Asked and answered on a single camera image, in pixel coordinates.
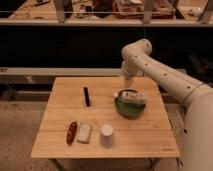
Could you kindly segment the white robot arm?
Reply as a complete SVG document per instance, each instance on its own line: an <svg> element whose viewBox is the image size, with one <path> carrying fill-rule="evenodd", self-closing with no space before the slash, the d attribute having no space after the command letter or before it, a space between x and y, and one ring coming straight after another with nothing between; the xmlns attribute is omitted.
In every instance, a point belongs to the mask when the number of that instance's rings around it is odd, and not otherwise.
<svg viewBox="0 0 213 171"><path fill-rule="evenodd" d="M140 39L124 46L126 79L142 71L187 108L180 171L213 171L213 88L150 57L152 44Z"/></svg>

